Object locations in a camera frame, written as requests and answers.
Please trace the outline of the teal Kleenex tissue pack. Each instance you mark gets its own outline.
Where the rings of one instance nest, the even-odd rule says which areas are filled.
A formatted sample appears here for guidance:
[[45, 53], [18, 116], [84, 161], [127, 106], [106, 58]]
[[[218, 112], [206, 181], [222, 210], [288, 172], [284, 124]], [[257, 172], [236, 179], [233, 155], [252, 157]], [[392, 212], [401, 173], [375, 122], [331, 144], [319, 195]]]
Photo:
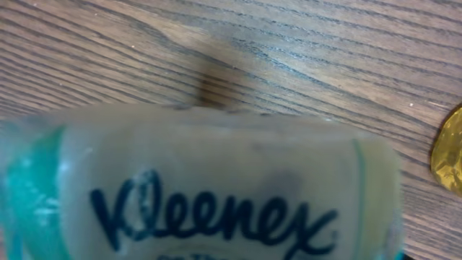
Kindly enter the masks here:
[[399, 162], [312, 116], [99, 105], [7, 121], [9, 259], [402, 259]]

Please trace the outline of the yellow liquid bottle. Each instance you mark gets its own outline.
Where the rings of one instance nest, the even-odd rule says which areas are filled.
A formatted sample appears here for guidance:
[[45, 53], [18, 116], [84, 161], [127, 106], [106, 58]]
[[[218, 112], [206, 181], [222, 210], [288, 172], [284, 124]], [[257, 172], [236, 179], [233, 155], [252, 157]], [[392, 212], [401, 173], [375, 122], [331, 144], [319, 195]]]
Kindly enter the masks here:
[[441, 186], [461, 196], [461, 105], [440, 128], [432, 148], [430, 168]]

